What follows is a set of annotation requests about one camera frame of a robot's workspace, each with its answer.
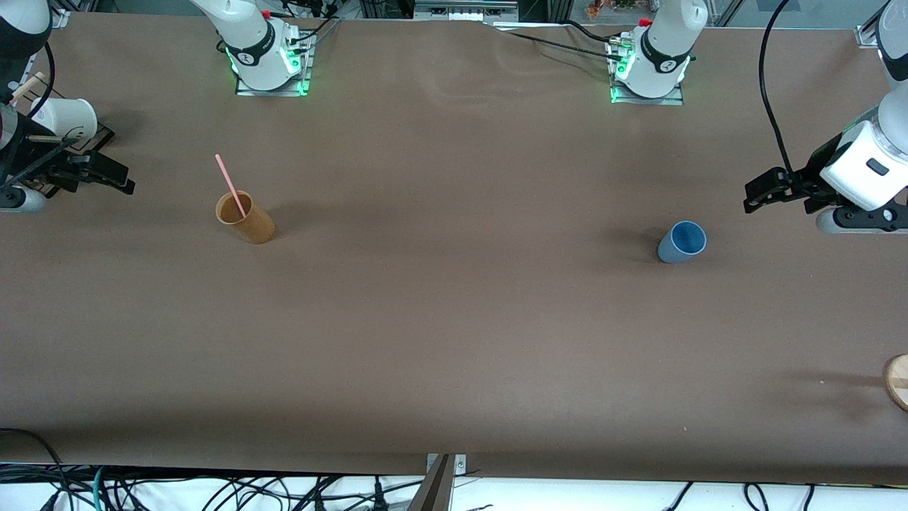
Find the brown table surface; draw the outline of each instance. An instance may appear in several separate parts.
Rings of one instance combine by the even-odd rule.
[[[706,30],[685,106],[646,107],[478,23],[345,21],[277,99],[233,95],[203,17],[74,15],[58,89],[136,193],[0,216],[3,425],[70,463],[903,482],[905,240],[744,214],[781,161],[761,34]],[[799,165],[887,90],[846,31],[774,34],[767,75]],[[268,245],[215,219],[214,153]],[[685,218],[707,250],[658,263]]]

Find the metal bracket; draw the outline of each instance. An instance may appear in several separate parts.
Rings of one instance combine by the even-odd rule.
[[[857,40],[857,45],[860,48],[876,48],[876,22],[880,19],[880,16],[883,15],[883,10],[886,8],[888,3],[880,7],[879,11],[873,13],[870,16],[870,19],[863,22],[854,28],[854,39]]]
[[[69,11],[51,12],[51,28],[63,28],[69,24]]]
[[[429,455],[435,456],[426,477],[416,490],[416,495],[407,506],[407,511],[449,511],[451,490],[454,489],[454,471],[458,470],[457,458],[464,456],[463,468],[467,468],[465,455]]]
[[[662,97],[640,97],[627,88],[627,85],[612,79],[612,103],[633,103],[634,105],[669,105],[681,106],[684,104],[684,96],[681,93],[681,85],[675,85],[672,91]]]
[[[454,456],[454,475],[463,476],[467,473],[467,455],[453,455]],[[432,464],[435,463],[435,460],[439,455],[427,455],[426,456],[426,473],[431,471]]]

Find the metal mounting plate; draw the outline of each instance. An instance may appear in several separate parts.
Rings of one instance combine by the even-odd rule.
[[[437,454],[431,454],[426,456],[426,473],[432,468],[432,463],[435,462],[435,458],[439,457]],[[454,455],[454,475],[463,476],[467,473],[467,455]]]
[[[612,103],[633,103],[635,105],[672,105],[681,106],[684,104],[684,97],[681,94],[681,85],[675,85],[672,92],[657,98],[640,97],[627,88],[627,85],[618,82],[613,76],[612,80]]]

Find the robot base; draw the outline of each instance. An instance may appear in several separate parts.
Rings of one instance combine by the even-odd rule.
[[[236,95],[258,95],[269,97],[299,97],[308,95],[309,84],[312,80],[312,64],[315,57],[315,41],[318,39],[318,36],[310,35],[312,34],[311,30],[300,30],[299,34],[300,35],[297,35],[297,37],[307,38],[296,45],[291,46],[290,49],[298,50],[300,54],[288,57],[291,59],[300,59],[300,72],[296,76],[291,77],[286,84],[276,89],[262,91],[249,87],[237,75]]]
[[[623,72],[625,70],[624,67],[628,65],[633,57],[633,41],[633,33],[623,32],[621,36],[612,37],[605,43],[607,55],[618,55],[621,57],[621,60],[608,60],[608,80],[611,82],[612,103],[633,103],[635,105],[683,105],[684,96],[681,94],[680,83],[675,85],[668,94],[654,98],[634,94],[624,82],[617,79],[616,74],[619,71]]]

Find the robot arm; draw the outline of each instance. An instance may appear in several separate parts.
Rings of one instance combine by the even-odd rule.
[[[690,51],[700,36],[709,12],[703,0],[667,0],[650,26],[638,26],[622,39],[633,52],[615,78],[644,98],[667,95],[684,79]]]
[[[44,46],[51,34],[51,11],[46,0],[0,0],[0,76],[18,81],[29,57]],[[19,128],[19,114],[0,99],[0,156],[14,142]],[[0,185],[6,180],[6,158],[0,159]],[[46,198],[35,190],[20,185],[0,191],[0,212],[33,213],[44,208]]]
[[[301,71],[290,59],[290,43],[299,29],[280,19],[265,19],[253,0],[190,0],[214,24],[231,58],[233,70],[250,88],[269,91]]]
[[[827,233],[908,233],[908,206],[894,198],[908,186],[908,0],[890,0],[877,22],[880,54],[893,87],[878,106],[787,174],[775,167],[748,183],[745,212],[805,199]]]

